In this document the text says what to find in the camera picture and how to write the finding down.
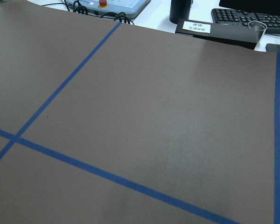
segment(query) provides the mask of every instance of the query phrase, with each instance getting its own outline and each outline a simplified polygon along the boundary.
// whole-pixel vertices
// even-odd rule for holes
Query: black cylinder
[[[193,0],[171,0],[169,19],[177,24],[178,19],[188,19]]]

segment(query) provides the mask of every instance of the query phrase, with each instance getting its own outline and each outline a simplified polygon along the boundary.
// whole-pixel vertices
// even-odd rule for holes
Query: white desk
[[[59,0],[29,1],[38,5],[44,5],[58,2]],[[134,20],[135,25],[174,33],[176,29],[176,24],[173,24],[169,21],[170,2],[171,0],[151,0],[147,7]],[[52,5],[49,7],[67,10],[66,7],[63,5]],[[219,0],[194,0],[190,11],[189,19],[204,22],[212,22],[210,12],[213,8],[219,8]],[[266,51],[267,43],[280,44],[280,37],[264,35],[261,42],[257,44],[255,50]]]

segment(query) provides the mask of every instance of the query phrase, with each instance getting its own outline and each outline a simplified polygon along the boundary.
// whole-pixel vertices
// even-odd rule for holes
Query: sticker
[[[183,23],[182,29],[210,34],[210,24],[204,24],[204,23],[199,23],[199,22],[185,21]]]

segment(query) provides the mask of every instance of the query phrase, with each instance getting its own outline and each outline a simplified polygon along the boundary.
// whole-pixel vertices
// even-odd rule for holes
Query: keyboard
[[[211,11],[214,23],[248,26],[250,21],[266,24],[266,33],[280,34],[280,16],[262,13],[248,13],[242,10],[214,8]]]

